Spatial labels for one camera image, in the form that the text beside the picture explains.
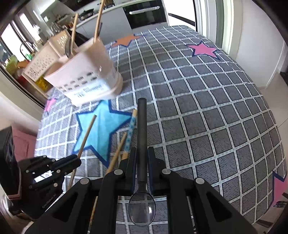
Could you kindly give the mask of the grey checkered tablecloth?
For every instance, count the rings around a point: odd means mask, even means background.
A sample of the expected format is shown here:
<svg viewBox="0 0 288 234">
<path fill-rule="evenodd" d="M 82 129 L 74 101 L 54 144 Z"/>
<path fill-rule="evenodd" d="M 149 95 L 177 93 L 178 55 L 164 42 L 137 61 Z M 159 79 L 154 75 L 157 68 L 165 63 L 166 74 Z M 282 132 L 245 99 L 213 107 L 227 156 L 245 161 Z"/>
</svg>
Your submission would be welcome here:
<svg viewBox="0 0 288 234">
<path fill-rule="evenodd" d="M 258 233 L 268 233 L 287 205 L 287 166 L 276 120 L 246 72 L 187 26 L 141 32 L 128 46 L 107 45 L 123 77 L 110 101 L 74 106 L 51 91 L 35 155 L 79 150 L 93 116 L 76 179 L 105 175 L 139 98 L 147 100 L 147 143 L 167 168 L 204 178 Z"/>
</svg>

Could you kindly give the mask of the bamboo chopstick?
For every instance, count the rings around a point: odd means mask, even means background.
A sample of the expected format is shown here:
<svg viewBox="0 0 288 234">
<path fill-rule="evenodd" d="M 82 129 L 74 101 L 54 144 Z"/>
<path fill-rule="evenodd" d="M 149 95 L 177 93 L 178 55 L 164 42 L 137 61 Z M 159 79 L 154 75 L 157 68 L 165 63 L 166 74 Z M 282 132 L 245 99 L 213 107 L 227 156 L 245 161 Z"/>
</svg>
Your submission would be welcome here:
<svg viewBox="0 0 288 234">
<path fill-rule="evenodd" d="M 104 5 L 105 5 L 105 0 L 102 0 L 99 11 L 98 11 L 98 17 L 97 17 L 97 22 L 96 22 L 96 27 L 95 27 L 95 32 L 94 32 L 94 38 L 93 38 L 94 43 L 96 42 L 98 38 L 98 31 L 99 31 L 99 27 L 101 23 L 101 16 L 103 13 Z"/>
<path fill-rule="evenodd" d="M 105 175 L 107 175 L 108 173 L 110 173 L 113 170 L 113 168 L 115 166 L 115 163 L 116 163 L 116 161 L 117 161 L 117 159 L 118 159 L 118 157 L 120 155 L 121 148 L 122 148 L 123 144 L 125 143 L 126 136 L 127 136 L 127 132 L 125 132 L 123 137 L 121 138 L 121 141 L 118 144 L 116 152 L 115 152 L 112 160 L 110 161 L 109 167 L 106 170 L 106 174 Z M 89 226 L 90 227 L 92 227 L 92 221 L 93 221 L 94 213 L 95 213 L 95 210 L 96 210 L 97 199 L 98 199 L 98 197 L 96 197 L 95 202 L 94 202 L 94 206 L 93 206 L 93 210 L 92 210 L 92 214 L 91 214 L 91 218 L 90 218 L 90 222 L 89 222 Z"/>
<path fill-rule="evenodd" d="M 76 36 L 76 26 L 77 26 L 77 22 L 78 22 L 78 17 L 79 17 L 79 14 L 76 13 L 75 18 L 74 18 L 73 28 L 72 28 L 72 34 L 71 34 L 70 56 L 73 55 L 73 48 L 74 48 L 74 41 L 75 41 L 75 36 Z"/>
<path fill-rule="evenodd" d="M 79 152 L 78 152 L 77 158 L 80 158 L 80 157 L 82 156 L 82 152 L 83 152 L 83 150 L 84 150 L 84 147 L 85 147 L 86 141 L 87 141 L 87 139 L 88 139 L 88 136 L 89 136 L 89 134 L 90 134 L 90 131 L 91 131 L 91 129 L 92 129 L 92 126 L 93 126 L 93 124 L 94 124 L 94 122 L 95 122 L 95 120 L 96 120 L 96 117 L 97 117 L 97 116 L 94 115 L 93 118 L 92 118 L 92 120 L 90 121 L 89 127 L 88 127 L 87 132 L 86 132 L 86 134 L 85 134 L 85 136 L 84 136 L 84 139 L 83 139 L 83 141 L 82 141 L 82 144 L 81 144 L 80 150 L 79 150 Z M 75 178 L 76 171 L 77 171 L 77 169 L 74 169 L 74 170 L 72 171 L 72 175 L 71 175 L 71 178 L 70 178 L 70 181 L 69 181 L 69 185 L 68 185 L 68 187 L 67 187 L 67 190 L 69 190 L 69 189 L 73 186 L 73 181 L 74 181 L 74 178 Z"/>
</svg>

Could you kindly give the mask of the black handled spoon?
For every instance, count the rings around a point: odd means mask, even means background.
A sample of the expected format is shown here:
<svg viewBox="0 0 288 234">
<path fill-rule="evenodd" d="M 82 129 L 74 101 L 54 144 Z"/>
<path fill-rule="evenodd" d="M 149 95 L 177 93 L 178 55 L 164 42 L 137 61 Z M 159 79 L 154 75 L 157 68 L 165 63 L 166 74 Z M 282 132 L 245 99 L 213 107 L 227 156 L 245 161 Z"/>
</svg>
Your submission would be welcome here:
<svg viewBox="0 0 288 234">
<path fill-rule="evenodd" d="M 71 37 L 68 37 L 64 48 L 65 55 L 67 56 L 67 58 L 71 57 L 73 51 L 73 48 L 71 47 L 71 41 L 72 41 Z"/>
<path fill-rule="evenodd" d="M 147 191 L 147 100 L 138 99 L 137 115 L 137 184 L 129 201 L 128 213 L 134 225 L 149 226 L 156 215 L 156 204 Z"/>
</svg>

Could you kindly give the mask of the pink plastic stool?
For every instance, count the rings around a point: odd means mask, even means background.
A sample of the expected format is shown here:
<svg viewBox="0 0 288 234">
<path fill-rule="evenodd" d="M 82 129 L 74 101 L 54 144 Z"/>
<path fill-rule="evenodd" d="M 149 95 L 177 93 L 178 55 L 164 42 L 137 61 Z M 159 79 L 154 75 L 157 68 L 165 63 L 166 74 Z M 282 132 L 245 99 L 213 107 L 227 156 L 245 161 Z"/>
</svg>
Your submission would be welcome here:
<svg viewBox="0 0 288 234">
<path fill-rule="evenodd" d="M 36 137 L 12 128 L 16 161 L 34 157 Z"/>
</svg>

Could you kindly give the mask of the white refrigerator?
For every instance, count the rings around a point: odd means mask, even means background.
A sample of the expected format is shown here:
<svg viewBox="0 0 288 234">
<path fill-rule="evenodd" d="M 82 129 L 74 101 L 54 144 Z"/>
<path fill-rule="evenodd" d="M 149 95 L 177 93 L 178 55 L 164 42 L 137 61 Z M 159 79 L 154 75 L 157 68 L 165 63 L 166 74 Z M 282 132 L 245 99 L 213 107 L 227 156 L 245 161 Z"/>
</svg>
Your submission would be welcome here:
<svg viewBox="0 0 288 234">
<path fill-rule="evenodd" d="M 169 26 L 185 25 L 197 30 L 195 3 L 193 0 L 163 0 Z"/>
</svg>

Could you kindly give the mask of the black built-in oven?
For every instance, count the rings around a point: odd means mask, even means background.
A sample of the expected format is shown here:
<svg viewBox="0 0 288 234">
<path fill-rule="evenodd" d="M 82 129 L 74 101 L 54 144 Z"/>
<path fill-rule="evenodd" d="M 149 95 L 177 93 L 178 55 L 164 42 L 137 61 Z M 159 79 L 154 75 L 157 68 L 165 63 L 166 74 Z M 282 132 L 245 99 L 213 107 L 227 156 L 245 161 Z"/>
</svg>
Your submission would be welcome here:
<svg viewBox="0 0 288 234">
<path fill-rule="evenodd" d="M 134 3 L 123 7 L 131 29 L 165 23 L 165 9 L 161 0 Z"/>
</svg>

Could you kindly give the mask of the blue patterned chopstick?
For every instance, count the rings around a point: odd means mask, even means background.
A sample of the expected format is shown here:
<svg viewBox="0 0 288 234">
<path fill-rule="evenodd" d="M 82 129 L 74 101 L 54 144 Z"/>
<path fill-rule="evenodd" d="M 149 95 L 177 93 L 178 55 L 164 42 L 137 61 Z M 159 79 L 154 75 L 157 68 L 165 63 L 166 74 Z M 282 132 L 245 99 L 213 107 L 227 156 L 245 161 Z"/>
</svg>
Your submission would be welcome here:
<svg viewBox="0 0 288 234">
<path fill-rule="evenodd" d="M 127 159 L 129 156 L 130 145 L 132 142 L 134 127 L 135 127 L 135 123 L 136 123 L 136 119 L 137 119 L 137 112 L 138 112 L 137 109 L 134 109 L 132 112 L 132 116 L 131 116 L 131 120 L 130 120 L 130 124 L 129 124 L 129 129 L 128 129 L 126 140 L 125 140 L 125 146 L 123 149 L 122 160 Z"/>
</svg>

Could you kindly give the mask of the white lattice storage cart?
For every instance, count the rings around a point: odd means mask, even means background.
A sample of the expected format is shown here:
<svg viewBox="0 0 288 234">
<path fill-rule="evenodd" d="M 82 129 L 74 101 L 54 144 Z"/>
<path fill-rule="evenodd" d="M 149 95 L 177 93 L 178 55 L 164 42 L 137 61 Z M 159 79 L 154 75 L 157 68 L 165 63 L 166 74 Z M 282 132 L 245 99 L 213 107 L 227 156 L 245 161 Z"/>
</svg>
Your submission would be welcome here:
<svg viewBox="0 0 288 234">
<path fill-rule="evenodd" d="M 44 97 L 47 97 L 47 91 L 43 91 L 36 82 L 54 63 L 65 55 L 64 48 L 68 37 L 71 37 L 71 35 L 65 29 L 48 39 L 47 43 L 35 54 L 22 72 L 22 76 Z"/>
</svg>

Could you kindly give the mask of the beige plastic utensil holder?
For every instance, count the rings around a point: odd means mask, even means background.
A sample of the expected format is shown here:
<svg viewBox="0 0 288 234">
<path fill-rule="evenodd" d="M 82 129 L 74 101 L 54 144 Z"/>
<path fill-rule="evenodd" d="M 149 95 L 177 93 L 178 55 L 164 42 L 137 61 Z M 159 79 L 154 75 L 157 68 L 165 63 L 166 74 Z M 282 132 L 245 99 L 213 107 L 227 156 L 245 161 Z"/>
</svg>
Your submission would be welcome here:
<svg viewBox="0 0 288 234">
<path fill-rule="evenodd" d="M 114 99 L 123 88 L 123 78 L 100 38 L 85 42 L 70 58 L 59 58 L 44 79 L 75 106 Z"/>
</svg>

